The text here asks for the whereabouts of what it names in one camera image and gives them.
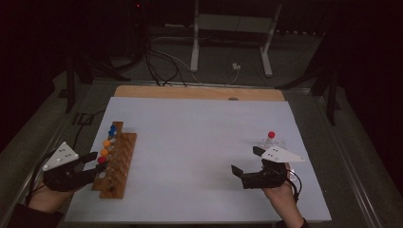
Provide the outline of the grey metal rail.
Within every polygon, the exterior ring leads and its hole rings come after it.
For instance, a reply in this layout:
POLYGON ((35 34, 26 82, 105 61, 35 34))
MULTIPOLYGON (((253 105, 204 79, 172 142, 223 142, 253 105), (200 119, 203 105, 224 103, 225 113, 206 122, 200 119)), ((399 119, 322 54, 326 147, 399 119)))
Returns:
POLYGON ((67 125, 89 91, 83 85, 66 113, 67 98, 50 95, 0 155, 0 228, 6 228, 13 207, 24 199, 36 163, 62 140, 67 125))
POLYGON ((354 165, 347 153, 346 147, 342 140, 336 134, 336 127, 328 120, 326 110, 327 104, 322 97, 313 97, 321 118, 324 120, 327 131, 330 133, 332 141, 336 144, 336 153, 341 158, 341 165, 343 167, 346 178, 355 195, 355 200, 361 210, 361 213, 367 223, 368 228, 383 228, 377 213, 370 201, 365 187, 363 186, 360 177, 358 176, 354 165))

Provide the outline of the black power strip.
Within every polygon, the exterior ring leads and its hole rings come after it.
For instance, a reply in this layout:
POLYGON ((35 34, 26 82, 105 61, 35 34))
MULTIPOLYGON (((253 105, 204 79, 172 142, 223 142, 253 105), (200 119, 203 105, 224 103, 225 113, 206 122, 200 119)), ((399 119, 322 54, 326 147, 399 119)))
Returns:
POLYGON ((308 32, 302 30, 284 30, 284 29, 276 29, 275 33, 280 35, 301 35, 301 36, 320 36, 320 34, 316 32, 308 32))

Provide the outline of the black tripod stand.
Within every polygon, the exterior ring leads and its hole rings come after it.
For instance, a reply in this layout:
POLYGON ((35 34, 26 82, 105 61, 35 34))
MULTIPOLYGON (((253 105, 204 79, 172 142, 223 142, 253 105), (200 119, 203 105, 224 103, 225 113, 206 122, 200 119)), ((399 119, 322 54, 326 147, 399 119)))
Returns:
POLYGON ((340 65, 327 62, 308 73, 304 73, 302 76, 289 83, 277 85, 276 89, 289 90, 303 82, 316 79, 310 88, 310 92, 313 96, 322 96, 324 92, 327 92, 326 117, 331 125, 335 125, 337 76, 339 68, 340 65))
POLYGON ((127 82, 128 78, 118 74, 110 66, 94 60, 88 55, 80 51, 67 51, 66 52, 66 76, 67 88, 61 94, 67 99, 66 113, 69 113, 76 102, 76 82, 78 78, 81 84, 91 84, 95 76, 91 70, 95 68, 103 72, 106 76, 117 80, 127 82))

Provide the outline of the clear acrylic test tube rack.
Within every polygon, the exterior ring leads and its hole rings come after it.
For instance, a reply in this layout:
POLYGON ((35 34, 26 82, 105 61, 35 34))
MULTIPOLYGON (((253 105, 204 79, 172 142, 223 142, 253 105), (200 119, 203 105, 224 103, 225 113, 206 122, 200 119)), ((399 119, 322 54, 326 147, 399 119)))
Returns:
POLYGON ((262 141, 260 147, 265 149, 265 152, 261 156, 262 159, 276 163, 290 163, 290 162, 304 161, 304 159, 301 156, 287 149, 284 139, 278 139, 277 137, 275 137, 273 144, 270 146, 267 146, 265 144, 266 139, 262 141))

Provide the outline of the grey metal stand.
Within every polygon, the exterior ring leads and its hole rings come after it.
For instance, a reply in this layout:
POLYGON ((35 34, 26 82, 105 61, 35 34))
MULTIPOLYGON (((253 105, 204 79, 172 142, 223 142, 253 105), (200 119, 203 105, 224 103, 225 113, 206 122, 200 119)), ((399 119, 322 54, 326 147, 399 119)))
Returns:
POLYGON ((191 52, 190 71, 197 72, 200 54, 200 31, 210 29, 213 31, 239 31, 266 35, 266 41, 259 47, 259 55, 264 75, 271 77, 273 69, 268 57, 268 50, 274 37, 275 28, 282 9, 281 3, 276 3, 268 16, 257 17, 250 15, 230 15, 225 12, 220 14, 201 12, 201 1, 195 0, 193 47, 191 52))

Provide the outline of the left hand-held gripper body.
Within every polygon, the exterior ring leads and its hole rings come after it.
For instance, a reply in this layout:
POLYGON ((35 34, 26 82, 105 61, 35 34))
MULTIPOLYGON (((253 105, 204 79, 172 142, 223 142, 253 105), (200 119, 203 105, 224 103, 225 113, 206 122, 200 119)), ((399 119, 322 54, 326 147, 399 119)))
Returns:
POLYGON ((93 182, 90 170, 84 171, 85 163, 81 158, 66 142, 62 142, 42 167, 45 186, 52 191, 67 192, 93 182))

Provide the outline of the person's left hand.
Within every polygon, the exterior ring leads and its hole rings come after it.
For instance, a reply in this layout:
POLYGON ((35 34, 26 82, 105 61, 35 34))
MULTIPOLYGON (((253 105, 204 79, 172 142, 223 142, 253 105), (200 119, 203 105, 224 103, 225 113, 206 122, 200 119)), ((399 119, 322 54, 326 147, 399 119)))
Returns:
POLYGON ((52 191, 44 185, 42 188, 32 194, 31 199, 28 203, 28 208, 44 213, 54 213, 66 201, 68 201, 73 196, 73 194, 73 191, 52 191))

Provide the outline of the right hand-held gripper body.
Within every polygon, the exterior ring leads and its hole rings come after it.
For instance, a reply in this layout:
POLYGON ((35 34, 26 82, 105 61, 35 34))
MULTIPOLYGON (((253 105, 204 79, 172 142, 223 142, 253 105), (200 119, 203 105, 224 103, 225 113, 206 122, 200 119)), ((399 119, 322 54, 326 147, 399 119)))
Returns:
POLYGON ((240 180, 244 189, 276 188, 289 180, 286 163, 304 162, 305 159, 277 145, 267 149, 253 147, 253 153, 261 157, 262 169, 256 173, 240 171, 240 180))

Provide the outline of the wooden test tube rack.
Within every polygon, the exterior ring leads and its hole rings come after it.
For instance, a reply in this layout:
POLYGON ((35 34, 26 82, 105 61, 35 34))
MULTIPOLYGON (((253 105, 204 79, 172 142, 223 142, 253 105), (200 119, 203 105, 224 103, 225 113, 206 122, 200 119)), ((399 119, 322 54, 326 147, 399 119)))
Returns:
POLYGON ((107 135, 106 140, 110 141, 111 146, 103 148, 109 152, 105 157, 108 162, 106 176, 95 180, 91 189, 98 191, 101 199, 121 200, 125 195, 137 134, 124 132, 123 122, 113 122, 111 125, 113 124, 117 126, 116 135, 113 138, 107 135))

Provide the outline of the floor socket box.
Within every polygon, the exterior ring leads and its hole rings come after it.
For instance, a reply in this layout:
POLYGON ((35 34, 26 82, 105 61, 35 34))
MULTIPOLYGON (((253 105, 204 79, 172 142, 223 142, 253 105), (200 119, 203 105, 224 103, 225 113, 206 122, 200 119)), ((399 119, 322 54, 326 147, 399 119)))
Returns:
POLYGON ((73 119, 73 125, 91 125, 94 120, 93 114, 77 113, 73 119))

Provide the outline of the white table sheet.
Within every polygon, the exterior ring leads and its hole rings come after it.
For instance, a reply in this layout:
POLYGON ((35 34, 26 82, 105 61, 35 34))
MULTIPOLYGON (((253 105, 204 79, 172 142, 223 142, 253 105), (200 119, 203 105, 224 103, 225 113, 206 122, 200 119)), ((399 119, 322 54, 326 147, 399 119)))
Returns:
POLYGON ((286 102, 119 98, 109 100, 93 143, 100 150, 113 122, 137 141, 122 199, 102 199, 90 187, 76 193, 69 222, 252 223, 278 219, 259 189, 246 190, 232 172, 257 172, 254 146, 269 131, 300 155, 298 207, 310 221, 331 215, 293 112, 286 102))

